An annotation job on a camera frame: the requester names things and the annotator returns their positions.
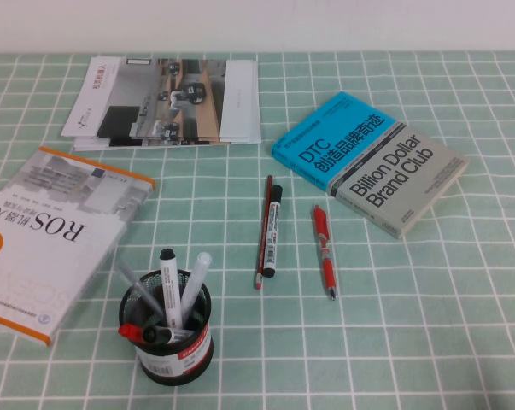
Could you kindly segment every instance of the barcode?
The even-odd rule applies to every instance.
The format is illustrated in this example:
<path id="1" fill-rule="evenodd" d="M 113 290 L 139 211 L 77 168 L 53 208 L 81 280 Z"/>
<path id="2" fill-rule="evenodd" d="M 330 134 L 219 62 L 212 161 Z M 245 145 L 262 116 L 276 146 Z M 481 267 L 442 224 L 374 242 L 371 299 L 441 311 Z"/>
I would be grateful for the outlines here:
<path id="1" fill-rule="evenodd" d="M 172 368 L 170 366 L 158 367 L 158 366 L 151 365 L 150 370 L 153 373 L 160 374 L 161 376 L 171 376 L 173 374 Z"/>

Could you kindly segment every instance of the pen holder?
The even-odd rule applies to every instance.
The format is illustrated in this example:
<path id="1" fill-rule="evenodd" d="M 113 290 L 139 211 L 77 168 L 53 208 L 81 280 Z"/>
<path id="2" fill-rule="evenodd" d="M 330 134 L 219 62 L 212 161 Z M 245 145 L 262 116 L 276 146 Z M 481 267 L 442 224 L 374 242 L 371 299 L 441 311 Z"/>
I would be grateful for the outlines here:
<path id="1" fill-rule="evenodd" d="M 190 274 L 178 270 L 179 291 L 183 295 Z M 141 278 L 155 299 L 164 307 L 161 271 L 153 271 Z M 141 367 L 150 379 L 166 386 L 180 386 L 198 378 L 208 368 L 214 355 L 214 341 L 209 330 L 212 299 L 206 285 L 202 285 L 185 329 L 194 333 L 177 343 L 144 345 L 132 343 Z M 138 327 L 166 325 L 137 292 L 130 288 L 122 298 L 119 310 L 120 325 L 129 323 Z"/>

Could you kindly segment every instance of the white wall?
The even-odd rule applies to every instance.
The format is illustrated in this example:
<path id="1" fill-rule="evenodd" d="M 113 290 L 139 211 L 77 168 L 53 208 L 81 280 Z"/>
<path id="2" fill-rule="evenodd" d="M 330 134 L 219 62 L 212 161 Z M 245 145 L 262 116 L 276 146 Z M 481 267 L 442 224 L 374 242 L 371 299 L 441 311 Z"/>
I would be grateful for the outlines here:
<path id="1" fill-rule="evenodd" d="M 0 52 L 515 49 L 515 0 L 0 0 Z"/>

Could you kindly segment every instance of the white marker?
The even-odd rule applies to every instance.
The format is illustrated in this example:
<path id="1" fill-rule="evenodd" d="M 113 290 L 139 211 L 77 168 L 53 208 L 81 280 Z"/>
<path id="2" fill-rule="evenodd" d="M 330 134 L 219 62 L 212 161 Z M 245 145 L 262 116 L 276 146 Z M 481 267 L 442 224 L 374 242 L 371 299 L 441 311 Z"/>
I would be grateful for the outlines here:
<path id="1" fill-rule="evenodd" d="M 183 329 L 181 300 L 179 298 L 178 263 L 172 249 L 161 251 L 162 290 L 168 327 Z"/>
<path id="2" fill-rule="evenodd" d="M 266 227 L 266 252 L 263 276 L 271 278 L 276 273 L 276 258 L 278 255 L 278 222 L 280 220 L 280 203 L 282 202 L 282 187 L 273 185 L 271 205 L 268 209 L 268 226 Z"/>
<path id="3" fill-rule="evenodd" d="M 206 274 L 210 264 L 212 263 L 212 256 L 208 252 L 201 252 L 196 257 L 195 267 L 189 276 L 189 281 L 185 286 L 183 297 L 181 298 L 181 317 L 183 324 L 187 323 L 187 319 L 190 317 L 192 307 L 195 304 L 196 298 L 200 293 Z"/>

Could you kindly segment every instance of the green checkered tablecloth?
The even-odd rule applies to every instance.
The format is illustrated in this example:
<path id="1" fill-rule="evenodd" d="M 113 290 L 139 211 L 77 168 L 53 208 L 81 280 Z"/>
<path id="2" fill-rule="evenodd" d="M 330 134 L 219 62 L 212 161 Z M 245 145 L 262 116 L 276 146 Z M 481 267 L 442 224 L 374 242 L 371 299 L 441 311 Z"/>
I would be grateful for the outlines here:
<path id="1" fill-rule="evenodd" d="M 206 55 L 229 58 L 231 55 Z M 0 410 L 515 410 L 515 52 L 232 55 L 259 62 L 264 142 L 85 155 L 156 178 L 153 196 L 46 349 L 0 330 Z M 0 55 L 0 189 L 60 131 L 90 57 Z M 272 142 L 345 90 L 470 156 L 397 241 L 275 162 Z M 284 187 L 278 272 L 253 287 L 264 178 Z M 311 210 L 331 218 L 325 296 Z M 125 283 L 171 246 L 214 258 L 214 359 L 151 382 L 117 335 Z"/>

